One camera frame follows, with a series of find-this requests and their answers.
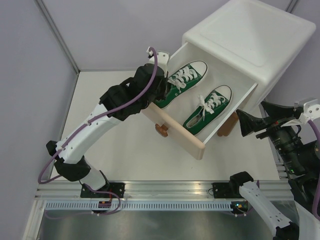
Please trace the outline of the brown drawer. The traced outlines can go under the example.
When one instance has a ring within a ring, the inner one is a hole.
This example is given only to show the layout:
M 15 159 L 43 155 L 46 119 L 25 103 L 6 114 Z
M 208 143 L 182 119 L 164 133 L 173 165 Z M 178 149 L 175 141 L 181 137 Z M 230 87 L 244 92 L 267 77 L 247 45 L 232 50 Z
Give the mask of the brown drawer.
M 234 129 L 237 124 L 239 117 L 236 112 L 233 112 L 232 115 L 223 123 L 223 125 L 217 131 L 219 137 L 227 137 L 230 135 L 231 131 Z

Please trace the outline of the green sneaker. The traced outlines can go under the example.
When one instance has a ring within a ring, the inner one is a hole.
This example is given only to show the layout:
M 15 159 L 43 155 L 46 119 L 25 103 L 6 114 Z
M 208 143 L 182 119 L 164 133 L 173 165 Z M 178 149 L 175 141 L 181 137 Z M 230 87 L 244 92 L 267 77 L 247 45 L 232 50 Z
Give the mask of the green sneaker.
M 166 108 L 173 100 L 188 90 L 197 87 L 206 77 L 208 65 L 202 60 L 192 61 L 180 67 L 168 77 L 169 89 L 165 99 L 155 100 L 160 109 Z
M 182 126 L 194 136 L 199 134 L 225 112 L 232 101 L 232 97 L 232 89 L 227 85 L 216 87 L 206 97 L 199 95 L 195 111 L 185 120 Z

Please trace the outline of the beige drawer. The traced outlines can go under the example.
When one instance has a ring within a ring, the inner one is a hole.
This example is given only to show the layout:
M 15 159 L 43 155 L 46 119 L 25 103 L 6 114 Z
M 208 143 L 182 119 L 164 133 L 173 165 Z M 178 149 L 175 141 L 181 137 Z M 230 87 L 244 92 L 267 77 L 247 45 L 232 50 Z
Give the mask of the beige drawer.
M 170 57 L 168 70 L 170 74 L 173 74 L 185 64 L 197 60 L 202 60 L 208 65 L 208 72 L 204 80 L 197 87 L 178 96 L 166 108 L 160 109 L 152 103 L 143 110 L 143 114 L 155 124 L 166 125 L 168 136 L 196 160 L 201 160 L 206 143 L 236 109 L 243 108 L 247 104 L 258 84 L 250 77 L 189 42 L 186 42 Z M 227 85 L 232 90 L 230 105 L 220 117 L 200 133 L 191 134 L 183 127 L 183 123 L 197 108 L 198 95 L 206 97 L 213 89 L 221 85 Z

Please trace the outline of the bear knob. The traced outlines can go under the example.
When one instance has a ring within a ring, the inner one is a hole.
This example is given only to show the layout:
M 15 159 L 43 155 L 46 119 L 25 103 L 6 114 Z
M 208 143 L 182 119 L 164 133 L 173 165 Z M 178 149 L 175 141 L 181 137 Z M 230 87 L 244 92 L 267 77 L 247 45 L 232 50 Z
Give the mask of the bear knob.
M 168 127 L 164 124 L 155 124 L 155 130 L 164 138 L 168 137 Z

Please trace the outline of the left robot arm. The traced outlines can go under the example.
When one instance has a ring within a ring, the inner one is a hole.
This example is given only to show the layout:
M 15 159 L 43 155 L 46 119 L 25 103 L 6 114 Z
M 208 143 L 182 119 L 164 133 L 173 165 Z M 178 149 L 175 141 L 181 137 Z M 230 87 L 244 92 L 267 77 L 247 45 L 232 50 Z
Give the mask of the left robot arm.
M 111 86 L 87 119 L 69 136 L 49 141 L 46 148 L 58 174 L 70 182 L 80 181 L 89 186 L 98 198 L 106 197 L 110 184 L 102 171 L 87 162 L 86 151 L 126 118 L 140 113 L 154 100 L 164 98 L 167 77 L 166 71 L 152 63 L 140 66 L 133 77 Z

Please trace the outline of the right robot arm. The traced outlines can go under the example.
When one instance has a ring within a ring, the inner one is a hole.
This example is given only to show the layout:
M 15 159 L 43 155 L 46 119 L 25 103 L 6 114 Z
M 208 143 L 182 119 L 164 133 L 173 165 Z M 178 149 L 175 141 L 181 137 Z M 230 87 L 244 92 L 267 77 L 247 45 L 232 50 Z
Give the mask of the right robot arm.
M 262 218 L 274 240 L 320 238 L 320 101 L 307 98 L 294 106 L 267 101 L 267 116 L 258 118 L 238 109 L 242 136 L 269 138 L 281 157 L 287 180 L 258 186 L 246 171 L 229 178 L 228 192 L 243 198 Z

